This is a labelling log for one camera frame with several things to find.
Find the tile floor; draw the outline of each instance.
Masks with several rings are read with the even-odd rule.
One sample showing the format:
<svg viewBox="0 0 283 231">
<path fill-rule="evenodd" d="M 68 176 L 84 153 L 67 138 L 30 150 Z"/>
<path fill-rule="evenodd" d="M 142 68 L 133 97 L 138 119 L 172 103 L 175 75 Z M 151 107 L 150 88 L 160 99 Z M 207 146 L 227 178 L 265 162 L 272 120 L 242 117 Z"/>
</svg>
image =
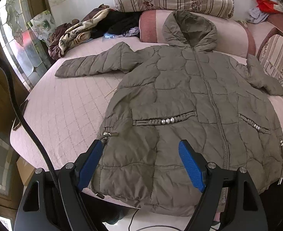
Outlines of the tile floor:
<svg viewBox="0 0 283 231">
<path fill-rule="evenodd" d="M 106 227 L 109 231 L 127 231 L 128 226 L 131 222 L 132 216 L 135 213 L 135 210 L 132 209 L 129 211 L 122 220 L 118 221 L 115 225 L 109 225 L 106 223 Z M 152 226 L 152 225 L 167 225 L 176 227 L 180 230 L 184 230 L 189 222 L 190 217 L 176 217 L 162 214 L 155 214 L 139 210 L 134 216 L 130 231 L 136 231 L 140 228 Z M 145 231 L 173 231 L 175 229 L 166 228 L 166 227 L 154 227 L 147 228 Z"/>
</svg>

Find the blue rubber pad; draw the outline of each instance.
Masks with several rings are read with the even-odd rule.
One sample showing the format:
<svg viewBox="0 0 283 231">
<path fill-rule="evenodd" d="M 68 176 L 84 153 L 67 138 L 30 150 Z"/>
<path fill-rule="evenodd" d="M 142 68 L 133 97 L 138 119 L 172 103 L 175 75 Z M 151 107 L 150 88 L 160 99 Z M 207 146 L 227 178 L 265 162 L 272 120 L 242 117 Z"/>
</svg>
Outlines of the blue rubber pad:
<svg viewBox="0 0 283 231">
<path fill-rule="evenodd" d="M 179 142 L 179 156 L 191 179 L 191 182 L 193 183 L 193 186 L 203 193 L 206 185 L 203 183 L 202 172 L 182 141 Z"/>
<path fill-rule="evenodd" d="M 88 187 L 90 180 L 93 176 L 93 173 L 96 169 L 96 166 L 98 165 L 99 160 L 101 159 L 102 153 L 103 153 L 103 145 L 102 142 L 99 141 L 93 148 L 84 166 L 80 170 L 79 182 L 77 185 L 77 188 L 80 191 L 82 191 L 85 187 Z"/>
</svg>

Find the quilted coat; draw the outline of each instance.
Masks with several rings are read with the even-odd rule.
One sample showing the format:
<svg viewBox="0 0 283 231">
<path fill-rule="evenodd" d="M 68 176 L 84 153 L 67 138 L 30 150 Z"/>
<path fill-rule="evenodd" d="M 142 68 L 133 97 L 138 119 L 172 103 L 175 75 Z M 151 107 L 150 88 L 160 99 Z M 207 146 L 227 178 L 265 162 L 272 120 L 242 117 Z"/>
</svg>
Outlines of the quilted coat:
<svg viewBox="0 0 283 231">
<path fill-rule="evenodd" d="M 283 95 L 255 56 L 244 66 L 213 52 L 215 25 L 184 10 L 163 26 L 169 45 L 132 51 L 121 42 L 96 56 L 67 60 L 56 76 L 122 70 L 100 127 L 108 139 L 89 187 L 131 206 L 190 216 L 201 193 L 178 154 L 188 140 L 207 161 L 225 169 L 246 167 L 258 191 L 283 177 L 283 133 L 267 98 Z M 222 191 L 218 210 L 226 201 Z"/>
</svg>

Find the braided trim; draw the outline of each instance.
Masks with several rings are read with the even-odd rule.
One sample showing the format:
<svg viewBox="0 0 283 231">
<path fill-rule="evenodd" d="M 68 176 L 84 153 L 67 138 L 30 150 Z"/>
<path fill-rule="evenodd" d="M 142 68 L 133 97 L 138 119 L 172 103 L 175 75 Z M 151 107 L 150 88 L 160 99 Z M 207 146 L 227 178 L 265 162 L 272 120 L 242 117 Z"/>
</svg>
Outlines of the braided trim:
<svg viewBox="0 0 283 231">
<path fill-rule="evenodd" d="M 175 119 L 174 122 L 166 123 L 166 125 L 173 124 L 176 122 L 182 122 L 185 121 L 187 118 L 191 116 L 197 116 L 196 111 L 191 111 L 183 115 L 179 116 L 174 116 L 173 118 Z M 150 120 L 139 120 L 139 121 L 133 121 L 133 126 L 153 126 L 153 125 L 163 125 L 162 120 L 165 119 L 150 119 Z"/>
<path fill-rule="evenodd" d="M 270 135 L 270 130 L 266 129 L 266 128 L 262 128 L 260 126 L 258 126 L 255 122 L 253 122 L 252 120 L 246 118 L 245 116 L 238 114 L 238 116 L 243 119 L 247 124 L 251 125 L 254 129 L 256 129 L 258 132 L 263 133 L 263 134 L 268 134 Z"/>
</svg>

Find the jacket sleeve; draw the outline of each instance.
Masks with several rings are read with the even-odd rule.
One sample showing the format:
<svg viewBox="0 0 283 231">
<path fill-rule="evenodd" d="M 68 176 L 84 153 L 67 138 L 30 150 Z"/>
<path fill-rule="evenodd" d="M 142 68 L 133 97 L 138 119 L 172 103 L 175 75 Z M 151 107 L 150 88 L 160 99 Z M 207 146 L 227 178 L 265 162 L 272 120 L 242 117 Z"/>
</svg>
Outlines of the jacket sleeve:
<svg viewBox="0 0 283 231">
<path fill-rule="evenodd" d="M 247 65 L 239 64 L 230 58 L 231 65 L 254 88 L 264 88 L 269 95 L 283 96 L 283 87 L 277 79 L 267 75 L 256 56 L 248 55 Z"/>
<path fill-rule="evenodd" d="M 55 73 L 57 77 L 79 77 L 121 70 L 128 73 L 154 54 L 154 48 L 148 47 L 134 52 L 124 42 L 98 55 L 79 57 L 64 61 Z"/>
</svg>

